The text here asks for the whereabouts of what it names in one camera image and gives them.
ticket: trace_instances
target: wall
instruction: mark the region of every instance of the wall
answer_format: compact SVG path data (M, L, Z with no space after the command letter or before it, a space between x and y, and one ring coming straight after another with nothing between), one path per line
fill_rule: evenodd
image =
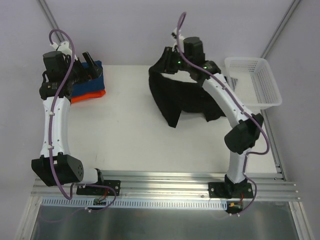
M35 176L43 107L42 54L49 25L35 0L0 1L0 239L14 239Z
M47 0L59 27L108 65L153 65L183 11L182 34L199 36L207 59L260 56L292 0Z
M268 57L283 103L268 110L288 176L320 239L320 1L303 0Z

